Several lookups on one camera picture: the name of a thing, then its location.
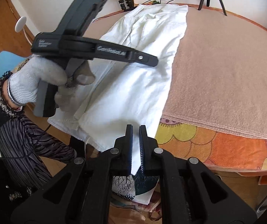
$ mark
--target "beige blanket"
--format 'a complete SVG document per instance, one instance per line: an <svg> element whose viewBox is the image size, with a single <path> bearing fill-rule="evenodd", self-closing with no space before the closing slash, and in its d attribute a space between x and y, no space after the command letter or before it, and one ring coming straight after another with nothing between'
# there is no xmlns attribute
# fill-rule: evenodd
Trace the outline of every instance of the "beige blanket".
<svg viewBox="0 0 267 224"><path fill-rule="evenodd" d="M99 39L124 13L99 19ZM216 131L267 139L267 31L233 15L190 7L173 63L163 117Z"/></svg>

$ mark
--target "bracelet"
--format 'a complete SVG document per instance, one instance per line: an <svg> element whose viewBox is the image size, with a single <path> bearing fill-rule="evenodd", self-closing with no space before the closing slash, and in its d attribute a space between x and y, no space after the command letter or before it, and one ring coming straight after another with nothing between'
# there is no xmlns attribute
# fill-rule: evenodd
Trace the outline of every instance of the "bracelet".
<svg viewBox="0 0 267 224"><path fill-rule="evenodd" d="M4 99L3 96L3 84L8 78L10 77L12 73L10 71L7 71L1 78L0 78L0 108L2 111L10 117L10 119L16 119L20 115L23 114L23 111L15 111L9 107L7 104L6 100Z"/></svg>
<svg viewBox="0 0 267 224"><path fill-rule="evenodd" d="M11 79L11 76L8 78L8 83L7 83L7 92L8 92L9 99L10 99L16 106L19 106L19 107L25 106L25 104L22 105L22 104L18 103L18 102L12 97L12 95L11 95L11 93L10 93L10 89L9 89L10 79Z"/></svg>

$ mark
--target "wooden door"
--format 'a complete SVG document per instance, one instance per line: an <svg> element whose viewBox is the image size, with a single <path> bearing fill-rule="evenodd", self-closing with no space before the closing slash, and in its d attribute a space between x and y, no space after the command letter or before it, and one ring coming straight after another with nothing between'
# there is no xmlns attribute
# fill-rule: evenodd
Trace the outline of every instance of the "wooden door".
<svg viewBox="0 0 267 224"><path fill-rule="evenodd" d="M27 57L31 54L31 46L23 31L16 33L15 24L19 18L10 7L11 1L0 0L0 52L3 50Z"/></svg>

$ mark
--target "knit glove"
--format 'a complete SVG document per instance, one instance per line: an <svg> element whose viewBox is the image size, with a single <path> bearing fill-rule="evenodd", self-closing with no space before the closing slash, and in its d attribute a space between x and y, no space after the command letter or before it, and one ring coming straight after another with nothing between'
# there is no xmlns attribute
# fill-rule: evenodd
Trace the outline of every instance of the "knit glove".
<svg viewBox="0 0 267 224"><path fill-rule="evenodd" d="M21 105L36 102L40 80L61 86L67 82L67 76L55 62L33 55L18 72L9 78L11 96Z"/></svg>
<svg viewBox="0 0 267 224"><path fill-rule="evenodd" d="M78 98L77 90L79 87L92 84L95 80L94 74L91 72L88 61L74 72L73 77L68 79L65 85L58 87L58 92L55 95L55 102L64 112L71 112L78 109L81 100Z"/></svg>

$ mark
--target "blue chair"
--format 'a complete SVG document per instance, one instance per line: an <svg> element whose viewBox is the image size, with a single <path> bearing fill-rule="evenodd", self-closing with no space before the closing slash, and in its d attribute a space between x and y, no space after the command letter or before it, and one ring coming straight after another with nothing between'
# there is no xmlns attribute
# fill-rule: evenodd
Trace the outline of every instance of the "blue chair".
<svg viewBox="0 0 267 224"><path fill-rule="evenodd" d="M26 58L18 56L8 51L2 51L0 53L0 77L6 71L12 71L18 64L24 61Z"/></svg>

